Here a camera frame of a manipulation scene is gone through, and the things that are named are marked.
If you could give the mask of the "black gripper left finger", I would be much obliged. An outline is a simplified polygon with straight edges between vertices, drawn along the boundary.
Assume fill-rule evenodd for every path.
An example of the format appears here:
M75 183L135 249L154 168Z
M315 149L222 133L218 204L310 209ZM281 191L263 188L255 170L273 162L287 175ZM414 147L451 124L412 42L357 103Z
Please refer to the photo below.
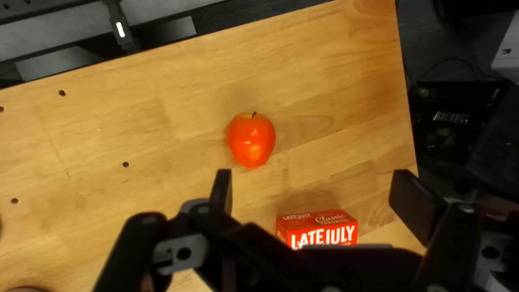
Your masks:
M219 168L209 193L209 209L213 214L229 214L232 210L232 170Z

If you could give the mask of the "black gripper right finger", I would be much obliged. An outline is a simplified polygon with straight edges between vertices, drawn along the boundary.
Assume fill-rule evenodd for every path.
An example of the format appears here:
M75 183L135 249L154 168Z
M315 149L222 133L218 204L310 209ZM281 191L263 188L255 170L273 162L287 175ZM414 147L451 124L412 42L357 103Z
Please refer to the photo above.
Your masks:
M427 246L448 202L425 186L411 170L393 172L390 206L414 236Z

